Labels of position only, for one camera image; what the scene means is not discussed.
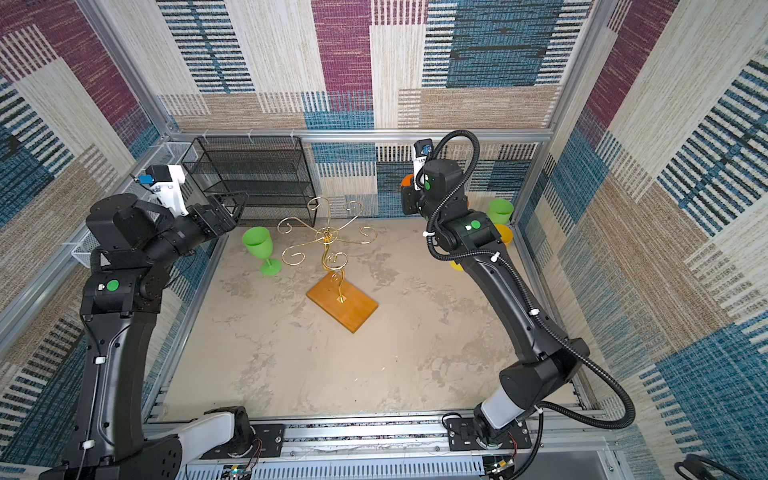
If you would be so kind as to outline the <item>green wine glass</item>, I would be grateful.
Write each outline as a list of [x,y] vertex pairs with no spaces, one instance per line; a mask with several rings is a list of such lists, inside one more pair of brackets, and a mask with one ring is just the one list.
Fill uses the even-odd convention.
[[514,213],[514,205],[506,199],[494,198],[489,201],[487,216],[493,224],[507,225]]
[[264,276],[275,276],[281,271],[282,264],[272,257],[274,245],[267,228],[249,228],[242,235],[242,243],[252,256],[262,261],[260,269]]

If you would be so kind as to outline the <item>yellow front wine glass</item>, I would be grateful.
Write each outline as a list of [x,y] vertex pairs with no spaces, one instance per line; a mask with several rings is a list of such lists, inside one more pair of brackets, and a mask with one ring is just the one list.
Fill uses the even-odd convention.
[[500,234],[501,241],[505,246],[509,247],[514,240],[513,231],[507,225],[503,224],[495,224],[495,228]]

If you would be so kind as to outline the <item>gold wire wine glass rack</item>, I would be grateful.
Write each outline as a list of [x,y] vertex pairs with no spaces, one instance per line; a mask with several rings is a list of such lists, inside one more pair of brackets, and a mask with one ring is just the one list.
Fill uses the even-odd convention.
[[346,278],[349,255],[342,250],[336,250],[334,246],[337,244],[369,245],[378,238],[378,232],[369,225],[362,225],[359,228],[358,239],[345,237],[345,230],[362,216],[365,207],[361,202],[352,200],[347,203],[345,210],[350,217],[339,226],[334,226],[330,218],[327,218],[323,225],[316,227],[298,217],[287,217],[278,222],[277,232],[288,235],[296,226],[302,226],[313,233],[311,240],[286,247],[280,255],[281,261],[288,266],[299,266],[306,260],[305,247],[315,244],[322,246],[320,264],[325,276],[306,293],[306,296],[347,331],[354,334],[377,310],[378,303],[349,283]]

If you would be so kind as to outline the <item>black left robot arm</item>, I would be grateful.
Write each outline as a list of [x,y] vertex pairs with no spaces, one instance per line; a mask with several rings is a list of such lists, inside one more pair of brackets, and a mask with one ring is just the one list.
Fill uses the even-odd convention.
[[175,262],[238,224],[246,195],[210,195],[176,216],[123,193],[90,209],[91,253],[80,318],[88,340],[75,428],[61,464],[43,479],[173,479],[215,448],[250,450],[255,433],[242,406],[204,413],[164,436],[143,431],[148,347]]

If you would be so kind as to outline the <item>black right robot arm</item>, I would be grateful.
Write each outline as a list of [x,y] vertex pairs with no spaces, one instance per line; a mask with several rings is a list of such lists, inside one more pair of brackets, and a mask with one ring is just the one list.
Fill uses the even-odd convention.
[[512,265],[496,225],[470,208],[460,184],[463,175],[454,160],[418,157],[413,174],[401,184],[401,201],[405,214],[428,221],[430,246],[445,250],[479,286],[512,342],[516,362],[500,372],[497,389],[473,413],[478,440],[492,446],[569,382],[581,366],[578,357],[589,349],[546,317]]

